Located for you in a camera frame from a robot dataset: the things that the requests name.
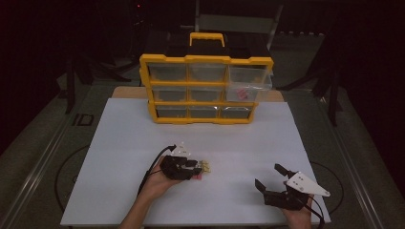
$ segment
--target small object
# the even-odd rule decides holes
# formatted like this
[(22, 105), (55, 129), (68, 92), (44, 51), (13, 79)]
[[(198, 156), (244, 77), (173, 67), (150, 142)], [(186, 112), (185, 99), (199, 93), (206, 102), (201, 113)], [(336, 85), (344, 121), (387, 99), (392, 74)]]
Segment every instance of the small object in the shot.
[(211, 173), (211, 168), (209, 167), (208, 161), (202, 160), (202, 161), (200, 161), (200, 164), (202, 166), (203, 173)]
[(236, 94), (238, 95), (238, 98), (241, 100), (247, 99), (247, 91), (245, 89), (236, 90)]
[(197, 179), (197, 180), (202, 180), (203, 179), (203, 173), (200, 173), (198, 175), (194, 175), (193, 177), (191, 177), (193, 179)]

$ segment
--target yellow storage organizer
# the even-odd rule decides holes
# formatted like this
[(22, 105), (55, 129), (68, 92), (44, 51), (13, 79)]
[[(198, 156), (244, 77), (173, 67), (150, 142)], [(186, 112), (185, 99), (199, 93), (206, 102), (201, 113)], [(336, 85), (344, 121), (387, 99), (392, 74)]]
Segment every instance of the yellow storage organizer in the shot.
[[(266, 44), (265, 52), (262, 47), (251, 49), (248, 44), (257, 45), (260, 39), (244, 34), (245, 48), (238, 37), (227, 37), (227, 47), (220, 33), (191, 32), (187, 45), (183, 39), (167, 49), (172, 42), (167, 37), (152, 34), (152, 42), (139, 61), (153, 120), (174, 124), (250, 123), (258, 106), (256, 94), (271, 87), (273, 61)], [(246, 52), (259, 56), (245, 56)]]

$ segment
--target table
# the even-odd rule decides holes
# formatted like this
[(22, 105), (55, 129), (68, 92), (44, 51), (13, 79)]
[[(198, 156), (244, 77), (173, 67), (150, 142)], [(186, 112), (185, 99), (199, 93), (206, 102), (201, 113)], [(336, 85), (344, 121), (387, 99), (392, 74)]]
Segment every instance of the table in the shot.
[[(133, 92), (142, 95), (141, 91)], [(286, 178), (273, 169), (274, 163), (315, 179), (285, 102), (261, 103), (250, 124), (171, 125), (152, 122), (146, 99), (113, 97), (100, 119), (61, 224), (120, 224), (158, 152), (181, 142), (191, 158), (207, 160), (212, 172), (202, 180), (171, 188), (151, 207), (144, 221), (147, 226), (283, 224), (281, 211), (264, 205), (254, 179), (269, 190), (284, 191)], [(329, 222), (324, 201), (316, 199)], [(312, 216), (312, 221), (319, 220)]]

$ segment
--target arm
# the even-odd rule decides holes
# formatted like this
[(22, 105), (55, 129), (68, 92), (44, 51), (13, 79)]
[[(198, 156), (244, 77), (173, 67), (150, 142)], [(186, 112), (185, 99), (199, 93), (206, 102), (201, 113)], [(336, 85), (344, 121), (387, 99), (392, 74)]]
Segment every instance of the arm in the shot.
[(170, 187), (181, 182), (180, 180), (169, 179), (164, 173), (159, 172), (162, 160), (163, 157), (160, 158), (157, 165), (153, 168), (134, 205), (119, 226), (120, 229), (140, 228), (152, 202), (161, 197)]
[[(307, 206), (312, 205), (312, 198), (308, 199)], [(284, 216), (287, 219), (288, 227), (290, 229), (310, 229), (312, 228), (310, 224), (311, 212), (307, 208), (303, 207), (300, 211), (289, 211), (286, 209), (281, 209)]]

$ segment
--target black cable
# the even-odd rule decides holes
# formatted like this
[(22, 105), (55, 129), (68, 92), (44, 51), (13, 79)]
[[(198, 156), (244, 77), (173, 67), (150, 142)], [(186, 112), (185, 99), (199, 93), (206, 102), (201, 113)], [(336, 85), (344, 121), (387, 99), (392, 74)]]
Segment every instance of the black cable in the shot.
[(77, 177), (78, 177), (78, 175), (72, 177), (72, 183), (75, 183), (77, 181)]
[(153, 163), (151, 164), (151, 167), (149, 168), (148, 171), (146, 171), (145, 175), (143, 176), (143, 180), (140, 183), (140, 186), (138, 188), (138, 193), (137, 196), (139, 195), (140, 191), (142, 191), (143, 185), (146, 182), (146, 179), (148, 178), (149, 175), (151, 175), (151, 171), (153, 169), (153, 167), (155, 166), (156, 162), (159, 160), (160, 156), (166, 152), (167, 150), (173, 151), (174, 149), (176, 149), (176, 145), (173, 146), (167, 146), (166, 148), (164, 148), (162, 151), (160, 151), (160, 153), (158, 154), (158, 156), (156, 156), (155, 160), (153, 161)]
[(316, 201), (316, 199), (314, 199), (313, 197), (309, 196), (309, 198), (311, 198), (316, 203), (316, 205), (318, 205), (319, 210), (321, 210), (322, 218), (324, 218), (324, 211), (322, 211), (321, 205), (319, 205), (318, 201)]
[(336, 177), (337, 181), (339, 182), (340, 190), (341, 190), (341, 192), (342, 192), (342, 196), (340, 197), (340, 200), (339, 200), (339, 202), (337, 203), (337, 205), (336, 205), (332, 210), (329, 211), (329, 215), (331, 215), (331, 214), (333, 214), (333, 213), (340, 207), (340, 205), (341, 205), (342, 202), (343, 202), (343, 198), (344, 198), (344, 196), (345, 196), (345, 189), (343, 188), (342, 181), (339, 179), (339, 177), (337, 176), (337, 174), (336, 174), (334, 171), (332, 171), (330, 168), (326, 167), (325, 165), (320, 164), (320, 163), (315, 162), (315, 161), (309, 161), (309, 162), (312, 163), (312, 164), (316, 164), (316, 165), (318, 165), (318, 166), (321, 166), (322, 168), (328, 170), (331, 174), (334, 175), (334, 177)]
[(319, 225), (318, 225), (317, 228), (318, 228), (318, 229), (324, 228), (324, 225), (325, 225), (324, 213), (322, 212), (322, 209), (321, 209), (321, 207), (319, 206), (318, 202), (317, 202), (315, 199), (313, 199), (312, 197), (310, 197), (310, 198), (312, 198), (312, 200), (315, 201), (316, 204), (318, 204), (318, 207), (319, 207), (319, 209), (321, 210), (322, 216), (319, 215), (319, 213), (317, 213), (317, 212), (316, 212), (315, 210), (313, 210), (311, 207), (307, 206), (307, 204), (304, 203), (303, 201), (301, 201), (301, 199), (297, 198), (296, 196), (293, 196), (293, 197), (294, 197), (298, 202), (300, 202), (305, 208), (307, 208), (308, 210), (310, 210), (315, 216), (317, 216), (317, 217), (319, 218)]
[(155, 172), (153, 172), (153, 173), (148, 174), (148, 176), (151, 176), (151, 175), (156, 174), (156, 173), (161, 172), (161, 171), (163, 171), (163, 170), (162, 170), (162, 169), (157, 170), (157, 171), (155, 171)]
[(54, 183), (53, 183), (53, 191), (54, 191), (54, 195), (57, 200), (57, 204), (59, 205), (59, 208), (62, 211), (62, 213), (65, 212), (65, 208), (63, 207), (62, 201), (60, 200), (60, 197), (59, 197), (59, 192), (57, 190), (57, 182), (59, 181), (60, 172), (62, 171), (65, 164), (72, 158), (72, 156), (74, 156), (75, 154), (77, 154), (80, 151), (82, 151), (86, 148), (89, 148), (89, 147), (90, 147), (90, 145), (86, 145), (86, 146), (83, 146), (83, 147), (75, 150), (73, 153), (71, 153), (68, 157), (66, 157), (66, 159), (63, 161), (62, 165), (60, 165), (59, 169), (56, 172), (56, 176), (55, 176)]

